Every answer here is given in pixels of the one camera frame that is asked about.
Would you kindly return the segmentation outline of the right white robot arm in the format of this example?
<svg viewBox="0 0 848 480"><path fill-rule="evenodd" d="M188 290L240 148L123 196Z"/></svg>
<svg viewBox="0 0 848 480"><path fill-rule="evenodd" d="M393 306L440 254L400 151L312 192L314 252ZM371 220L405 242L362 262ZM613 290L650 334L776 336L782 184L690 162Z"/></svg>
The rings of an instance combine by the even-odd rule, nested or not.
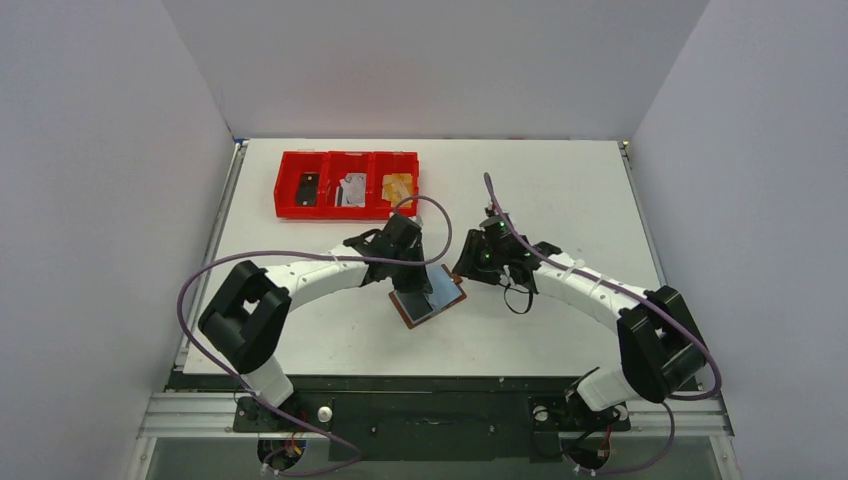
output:
<svg viewBox="0 0 848 480"><path fill-rule="evenodd" d="M615 333L619 366L594 367L567 390L564 413L578 427L592 425L604 410L625 401L659 404L709 364L703 337L677 290L628 285L553 244L530 245L513 235L500 215L491 214L468 231L453 271L464 279L507 282L559 300Z"/></svg>

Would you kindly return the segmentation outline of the white VIP card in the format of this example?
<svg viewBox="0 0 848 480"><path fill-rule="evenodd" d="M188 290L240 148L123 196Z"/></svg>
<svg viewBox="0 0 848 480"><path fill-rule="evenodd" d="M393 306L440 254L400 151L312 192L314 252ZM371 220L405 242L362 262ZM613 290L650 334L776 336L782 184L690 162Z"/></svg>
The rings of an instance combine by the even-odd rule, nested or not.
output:
<svg viewBox="0 0 848 480"><path fill-rule="evenodd" d="M364 207L366 204L366 179L365 173L348 173L340 181L339 185L344 187L347 205L344 207Z"/></svg>

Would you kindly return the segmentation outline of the dark grey chip card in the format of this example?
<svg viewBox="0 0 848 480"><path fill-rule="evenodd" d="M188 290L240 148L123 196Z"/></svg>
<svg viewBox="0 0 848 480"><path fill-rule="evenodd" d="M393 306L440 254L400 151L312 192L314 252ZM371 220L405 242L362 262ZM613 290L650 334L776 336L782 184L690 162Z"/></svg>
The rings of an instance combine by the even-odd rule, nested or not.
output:
<svg viewBox="0 0 848 480"><path fill-rule="evenodd" d="M403 318L410 324L425 321L433 312L428 296L424 293L397 293Z"/></svg>

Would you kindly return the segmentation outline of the brown leather card holder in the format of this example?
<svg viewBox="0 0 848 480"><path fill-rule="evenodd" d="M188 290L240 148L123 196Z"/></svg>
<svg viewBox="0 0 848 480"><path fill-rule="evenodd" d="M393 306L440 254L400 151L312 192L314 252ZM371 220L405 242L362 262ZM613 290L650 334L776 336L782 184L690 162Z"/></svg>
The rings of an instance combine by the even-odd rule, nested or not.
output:
<svg viewBox="0 0 848 480"><path fill-rule="evenodd" d="M421 326L423 323L433 319L443 311L467 298L466 293L461 288L461 278L452 274L445 265L428 265L424 268L424 272L426 273L427 284L423 290L409 292L392 291L389 293L389 299L409 329ZM403 318L399 301L396 297L397 293L410 292L426 294L431 306L434 308L434 312L425 321L418 324L410 324Z"/></svg>

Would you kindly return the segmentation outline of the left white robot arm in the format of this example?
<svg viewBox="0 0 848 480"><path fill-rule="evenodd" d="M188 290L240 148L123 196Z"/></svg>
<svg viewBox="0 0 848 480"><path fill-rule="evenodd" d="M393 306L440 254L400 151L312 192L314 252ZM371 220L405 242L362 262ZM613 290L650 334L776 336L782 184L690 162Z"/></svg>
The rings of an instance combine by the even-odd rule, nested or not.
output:
<svg viewBox="0 0 848 480"><path fill-rule="evenodd" d="M344 240L324 255L275 268L236 264L199 318L200 332L262 399L259 416L272 429L298 416L294 386L275 356L287 315L338 291L386 279L400 290L429 293L422 228L393 215L381 229Z"/></svg>

